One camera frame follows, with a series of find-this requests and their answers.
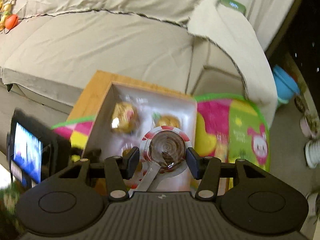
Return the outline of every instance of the beige couch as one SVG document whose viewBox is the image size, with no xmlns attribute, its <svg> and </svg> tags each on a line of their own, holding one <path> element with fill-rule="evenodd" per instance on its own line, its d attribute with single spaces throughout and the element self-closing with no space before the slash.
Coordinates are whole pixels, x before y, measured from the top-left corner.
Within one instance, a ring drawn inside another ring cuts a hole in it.
<svg viewBox="0 0 320 240">
<path fill-rule="evenodd" d="M 84 25 L 91 20 L 90 27 L 64 23 L 81 20 Z M 242 95 L 244 90 L 236 68 L 217 47 L 184 28 L 137 15 L 87 12 L 37 17 L 1 35 L 0 43 L 4 83 L 65 113 L 98 69 L 194 95 Z"/>
<path fill-rule="evenodd" d="M 200 2 L 17 0 L 13 12 L 25 19 L 0 34 L 0 77 L 15 92 L 65 113 L 98 69 L 193 95 L 244 95 L 230 57 L 188 33 Z M 48 15 L 33 17 L 39 12 Z"/>
</svg>

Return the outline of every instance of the circular pad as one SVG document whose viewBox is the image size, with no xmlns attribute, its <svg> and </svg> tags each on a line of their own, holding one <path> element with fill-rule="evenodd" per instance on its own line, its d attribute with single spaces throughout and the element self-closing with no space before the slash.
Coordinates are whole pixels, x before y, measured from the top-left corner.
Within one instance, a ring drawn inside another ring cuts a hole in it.
<svg viewBox="0 0 320 240">
<path fill-rule="evenodd" d="M 26 191 L 17 217 L 31 232 L 64 236 L 90 226 L 104 208 L 102 197 L 77 179 L 48 179 Z"/>
<path fill-rule="evenodd" d="M 308 203 L 300 192 L 276 178 L 255 178 L 227 191 L 221 210 L 231 223 L 245 231 L 279 235 L 300 229 Z"/>
<path fill-rule="evenodd" d="M 51 192 L 40 198 L 39 206 L 48 213 L 62 213 L 76 204 L 76 197 L 68 192 Z"/>
</svg>

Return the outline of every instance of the blue screen display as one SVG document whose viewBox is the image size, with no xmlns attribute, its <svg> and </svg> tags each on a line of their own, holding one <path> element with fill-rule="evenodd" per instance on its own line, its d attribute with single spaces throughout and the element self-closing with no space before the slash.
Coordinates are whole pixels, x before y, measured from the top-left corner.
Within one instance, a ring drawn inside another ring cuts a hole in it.
<svg viewBox="0 0 320 240">
<path fill-rule="evenodd" d="M 42 150 L 42 142 L 17 123 L 13 160 L 36 183 L 40 183 Z"/>
</svg>

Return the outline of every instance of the gray carpet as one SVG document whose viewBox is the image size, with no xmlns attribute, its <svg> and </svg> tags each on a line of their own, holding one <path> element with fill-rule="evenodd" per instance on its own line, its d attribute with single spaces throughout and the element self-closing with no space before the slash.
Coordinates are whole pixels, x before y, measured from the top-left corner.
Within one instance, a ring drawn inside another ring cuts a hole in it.
<svg viewBox="0 0 320 240">
<path fill-rule="evenodd" d="M 307 195 L 320 187 L 320 168 L 309 169 L 304 156 L 304 146 L 308 141 L 301 132 L 302 114 L 293 100 L 281 106 L 270 129 L 270 173 L 285 183 Z M 315 219 L 307 218 L 301 232 L 312 239 Z"/>
<path fill-rule="evenodd" d="M 41 122 L 51 127 L 64 122 L 68 115 L 50 107 L 36 103 L 14 92 L 7 92 L 0 87 L 0 151 L 5 153 L 6 136 L 10 131 L 11 117 L 16 107 L 21 108 L 28 115 L 37 117 Z"/>
<path fill-rule="evenodd" d="M 10 130 L 10 122 L 16 107 L 27 114 L 34 115 L 48 126 L 63 122 L 67 114 L 43 106 L 13 92 L 8 93 L 0 87 L 0 151 L 5 152 L 6 134 Z M 320 186 L 320 169 L 307 167 L 304 157 L 304 145 L 308 141 L 302 134 L 299 120 L 302 114 L 296 109 L 293 101 L 281 106 L 270 130 L 271 173 L 307 195 Z M 312 239 L 314 220 L 307 219 L 302 233 Z"/>
</svg>

